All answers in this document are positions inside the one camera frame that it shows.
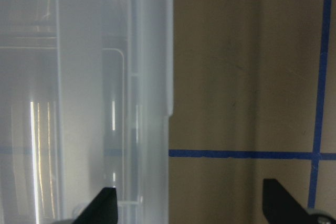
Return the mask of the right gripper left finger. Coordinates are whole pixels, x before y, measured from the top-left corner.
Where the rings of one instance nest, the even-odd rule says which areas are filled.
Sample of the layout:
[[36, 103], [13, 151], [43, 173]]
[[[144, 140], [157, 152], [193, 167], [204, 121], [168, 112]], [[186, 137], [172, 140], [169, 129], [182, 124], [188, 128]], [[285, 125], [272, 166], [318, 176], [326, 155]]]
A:
[[117, 191], [114, 187], [103, 188], [72, 222], [75, 224], [118, 223]]

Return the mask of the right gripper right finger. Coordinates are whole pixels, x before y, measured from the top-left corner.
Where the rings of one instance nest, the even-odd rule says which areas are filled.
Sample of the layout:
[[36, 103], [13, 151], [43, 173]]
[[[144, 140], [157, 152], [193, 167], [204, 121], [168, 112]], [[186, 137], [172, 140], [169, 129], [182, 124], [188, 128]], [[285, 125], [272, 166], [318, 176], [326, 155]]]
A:
[[264, 179], [263, 214], [268, 223], [312, 223], [310, 215], [276, 179]]

